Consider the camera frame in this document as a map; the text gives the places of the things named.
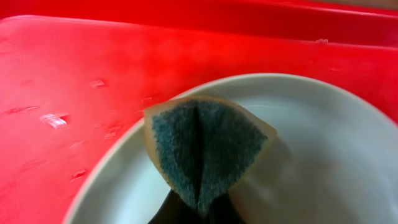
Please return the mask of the green yellow sponge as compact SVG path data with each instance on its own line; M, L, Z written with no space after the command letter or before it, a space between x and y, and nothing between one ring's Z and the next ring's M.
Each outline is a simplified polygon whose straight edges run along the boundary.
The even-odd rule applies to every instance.
M144 136L166 183L205 218L270 148L277 130L232 101L191 96L146 108Z

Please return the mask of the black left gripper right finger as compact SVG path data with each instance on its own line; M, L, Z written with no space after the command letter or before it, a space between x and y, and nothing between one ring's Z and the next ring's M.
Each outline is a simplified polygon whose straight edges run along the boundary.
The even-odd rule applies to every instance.
M209 209L207 224L245 224L236 212L228 194L216 198Z

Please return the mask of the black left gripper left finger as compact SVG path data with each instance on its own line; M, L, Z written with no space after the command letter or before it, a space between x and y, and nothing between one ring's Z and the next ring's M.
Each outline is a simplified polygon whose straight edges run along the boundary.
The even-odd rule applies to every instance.
M197 224L199 216L173 190L148 224Z

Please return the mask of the light blue plate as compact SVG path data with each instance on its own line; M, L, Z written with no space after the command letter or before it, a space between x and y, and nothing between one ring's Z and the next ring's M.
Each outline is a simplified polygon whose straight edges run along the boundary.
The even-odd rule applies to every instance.
M278 138L231 196L247 223L396 223L397 125L341 88L255 73L209 82L186 96L233 101ZM136 123L100 160L65 223L148 223L169 186Z

